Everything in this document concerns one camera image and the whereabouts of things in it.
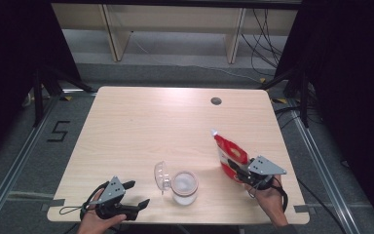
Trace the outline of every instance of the hand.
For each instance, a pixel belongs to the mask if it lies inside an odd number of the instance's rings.
[[[93,201],[98,200],[103,190],[104,189],[99,189],[99,191],[96,192],[93,196]],[[111,226],[114,226],[127,218],[125,214],[119,214],[109,219],[102,219],[96,215],[96,212],[93,210],[94,207],[95,205],[91,205],[89,211],[85,213],[80,227],[78,228],[78,234],[102,234]]]
[[[273,185],[281,186],[281,176],[275,175],[275,178],[277,180],[273,179]],[[249,193],[254,195],[260,207],[270,218],[270,220],[276,228],[288,225],[287,218],[284,215],[282,207],[282,197],[278,190],[276,190],[275,188],[268,188],[266,190],[256,190],[248,184],[246,184],[244,187],[245,189],[247,189]]]

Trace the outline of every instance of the open glass lid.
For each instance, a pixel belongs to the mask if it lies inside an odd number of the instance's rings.
[[[171,187],[171,179],[164,161],[156,164],[156,167],[154,168],[154,176],[156,178],[157,186],[162,190],[162,193]]]

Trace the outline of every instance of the person's left hand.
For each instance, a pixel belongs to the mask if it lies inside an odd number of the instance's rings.
[[[98,200],[103,190],[104,189],[99,189],[99,191],[96,192],[93,196],[93,201]],[[125,214],[119,214],[109,219],[102,219],[96,215],[96,212],[93,210],[94,207],[95,205],[91,205],[89,210],[85,213],[80,227],[78,228],[78,234],[102,234],[111,226],[114,226],[127,218]]]

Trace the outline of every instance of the red food package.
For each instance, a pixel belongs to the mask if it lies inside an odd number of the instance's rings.
[[[224,173],[235,182],[242,183],[237,179],[236,171],[230,168],[227,160],[230,159],[238,165],[246,166],[248,163],[247,153],[232,141],[219,135],[216,130],[212,130],[212,135],[218,146],[218,156]]]

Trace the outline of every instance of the light wood tabletop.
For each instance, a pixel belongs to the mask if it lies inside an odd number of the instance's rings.
[[[216,105],[212,98],[220,98]],[[122,200],[136,205],[151,199],[136,223],[258,224],[270,220],[242,184],[220,167],[211,129],[239,145],[249,157],[263,155],[287,170],[281,176],[288,194],[289,223],[304,224],[308,213],[275,113],[265,91],[192,88],[103,87],[78,138],[57,189],[64,206],[81,206],[103,182],[117,176],[135,180]],[[176,204],[172,191],[162,195],[154,167],[165,161],[170,175],[190,171],[199,180],[198,197],[189,206]],[[61,215],[51,207],[52,221],[79,221],[79,211]]]

